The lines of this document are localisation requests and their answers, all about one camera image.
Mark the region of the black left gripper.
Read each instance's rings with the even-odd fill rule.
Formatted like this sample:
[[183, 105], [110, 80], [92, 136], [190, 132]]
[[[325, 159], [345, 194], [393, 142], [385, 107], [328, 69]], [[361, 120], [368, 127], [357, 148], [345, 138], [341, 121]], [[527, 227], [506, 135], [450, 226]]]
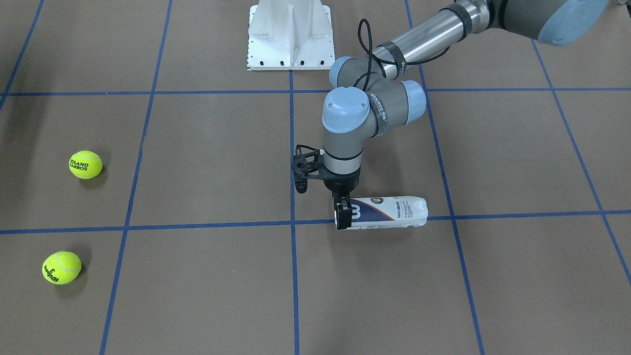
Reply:
[[361, 168], [356, 169], [349, 175], [339, 175], [333, 173], [328, 168], [324, 168], [330, 176], [324, 180], [324, 186], [335, 194], [334, 196], [334, 218], [336, 229], [345, 230], [352, 226], [353, 211], [350, 204], [349, 195], [359, 185]]

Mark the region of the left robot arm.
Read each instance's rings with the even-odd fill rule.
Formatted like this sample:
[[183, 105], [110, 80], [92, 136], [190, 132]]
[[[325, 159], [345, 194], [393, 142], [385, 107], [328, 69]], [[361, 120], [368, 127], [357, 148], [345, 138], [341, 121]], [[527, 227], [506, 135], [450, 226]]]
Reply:
[[564, 46], [597, 21], [605, 0], [455, 0], [399, 37], [373, 47], [363, 58], [337, 59], [325, 97], [323, 148], [318, 162], [328, 173], [336, 228], [351, 227], [350, 193], [357, 187], [365, 142], [419, 119], [426, 95], [419, 83], [396, 82], [408, 67], [439, 58], [472, 34], [498, 28], [540, 43]]

